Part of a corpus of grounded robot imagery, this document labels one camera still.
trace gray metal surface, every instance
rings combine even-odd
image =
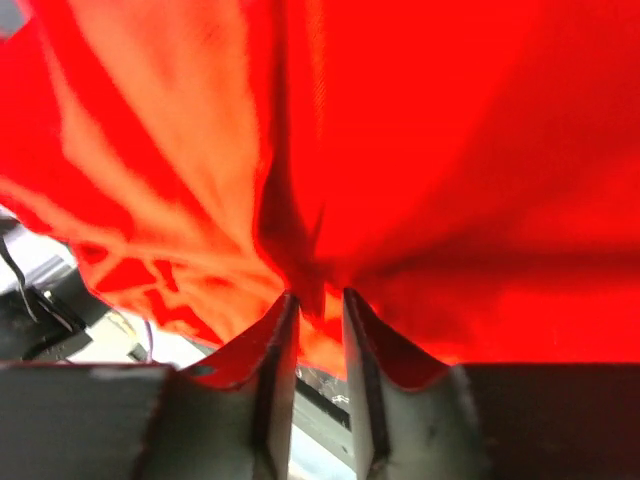
[[[3,366],[0,480],[132,478],[163,366]]]
[[[0,33],[14,34],[23,24],[24,15],[13,0],[0,0]]]
[[[141,478],[287,478],[297,320],[298,302],[284,294],[260,321],[177,378]]]
[[[295,395],[293,424],[346,466],[355,467],[353,436],[349,429],[299,393]]]
[[[640,365],[449,367],[353,290],[344,320],[358,478],[640,479]]]
[[[41,286],[75,268],[71,254],[51,239],[36,235],[18,225],[5,235],[11,257],[22,270],[27,285]],[[15,290],[18,281],[9,267],[0,261],[0,293]]]

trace wrinkled fabric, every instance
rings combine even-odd
[[[640,3],[33,0],[0,203],[220,345],[340,290],[437,358],[640,361]]]

